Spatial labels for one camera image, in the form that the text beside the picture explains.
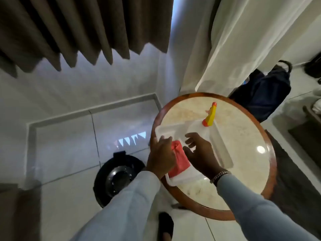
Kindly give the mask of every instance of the black bin lid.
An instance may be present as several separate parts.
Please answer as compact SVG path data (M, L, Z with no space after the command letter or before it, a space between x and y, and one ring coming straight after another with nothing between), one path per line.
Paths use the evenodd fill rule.
M95 178L93 190L98 204L104 208L144 167L141 160L125 151L114 153Z

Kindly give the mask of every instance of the round table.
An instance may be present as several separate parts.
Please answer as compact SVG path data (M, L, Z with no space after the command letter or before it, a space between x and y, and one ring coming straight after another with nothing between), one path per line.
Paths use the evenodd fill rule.
M215 120L234 164L229 170L252 191L269 198L276 183L276 159L271 141L253 115L236 102L211 93L177 97L155 118L151 137L156 136L158 125L205 118L206 110L214 101L217 102ZM211 219L235 220L207 178L176 187L169 186L165 178L162 178L162 183L190 211Z

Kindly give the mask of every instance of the wooden table edge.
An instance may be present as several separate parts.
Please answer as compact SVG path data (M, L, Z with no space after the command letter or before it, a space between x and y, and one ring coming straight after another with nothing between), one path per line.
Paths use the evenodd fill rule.
M156 137L155 134L155 128L157 126L159 126L162 123L162 120L164 118L164 116L166 115L166 113L177 103L179 103L180 101L189 99L189 98L193 98L193 97L213 97L213 98L217 98L220 99L222 101L225 101L231 105L234 105L235 107L237 107L239 110L241 110L244 114L247 115L247 117L250 118L250 120L255 124L255 126L257 127L257 129L259 130L259 132L261 133L264 142L267 145L267 150L270 154L270 171L269 171L269 176L266 182L266 185L261 193L261 195L268 199L270 198L272 192L273 192L273 188L276 184L276 172L277 172L277 167L276 167L276 158L275 158L275 152L271 143L270 138L267 136L266 132L264 131L264 129L262 128L262 126L260 125L260 123L255 119L255 117L249 112L247 111L244 107L242 107L241 105L237 104L235 101L221 96L221 95L216 95L216 94L212 94L212 93L204 93L204 92L200 92L200 93L191 93L191 94L185 94L179 97L176 97L175 99L171 100L169 103L167 103L162 109L161 111L158 113L158 115L156 116L154 123L153 123L153 127L151 130L151 134L150 137ZM222 221L228 221L228 220L235 220L235 217L233 215L233 213L228 210L228 211L224 211L224 210L217 210L217 209L212 209L206 206L203 206L197 202L195 202L194 200L192 200L191 198L189 198L186 194L184 194L178 187L172 187L169 186L166 182L165 177L162 178L162 183L165 186L165 188L171 193L171 195L184 207L186 207L187 209L189 209L190 211L201 215L203 217L206 218L211 218L211 219L215 219L215 220L222 220Z

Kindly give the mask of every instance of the hand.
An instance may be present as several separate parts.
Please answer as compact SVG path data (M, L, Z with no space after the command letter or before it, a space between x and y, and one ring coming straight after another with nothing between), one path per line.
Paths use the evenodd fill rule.
M214 178L225 170L217 162L210 142L203 139L198 133L188 133L185 137L188 138L185 141L188 147L184 146L183 150L196 170L200 171L208 179ZM192 152L190 148L194 146L196 146L196 149Z
M162 136L152 139L153 148L150 151L146 171L154 173L159 179L165 176L176 164L175 154L172 151L172 137L167 139Z

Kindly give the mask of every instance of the brown curtain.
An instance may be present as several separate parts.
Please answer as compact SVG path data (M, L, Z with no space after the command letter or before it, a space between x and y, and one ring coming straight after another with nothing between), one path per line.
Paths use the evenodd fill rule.
M59 55L74 67L79 50L95 64L111 48L129 59L148 42L167 52L173 0L0 0L0 68L31 72L46 58L61 70Z

